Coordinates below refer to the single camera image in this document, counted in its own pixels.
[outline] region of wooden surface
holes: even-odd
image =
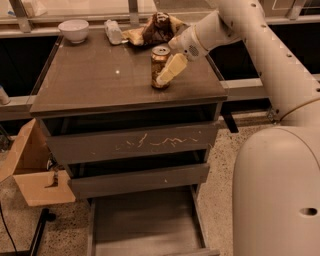
[[[31,108],[37,117],[184,106],[227,98],[206,58],[190,62],[166,90],[151,87],[152,47],[111,46],[104,30],[63,40]]]

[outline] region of floor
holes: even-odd
[[[230,133],[223,119],[210,152],[210,173],[198,196],[200,213],[209,246],[222,256],[232,256],[232,176],[237,152],[253,133],[271,126],[265,113],[235,115],[239,133]],[[5,153],[0,153],[1,162]],[[0,202],[5,221],[17,250],[27,250],[42,207],[28,207],[12,177],[0,183]],[[56,220],[47,222],[38,255],[82,256],[87,252],[89,205],[86,201],[52,205]],[[13,251],[0,221],[0,252]]]

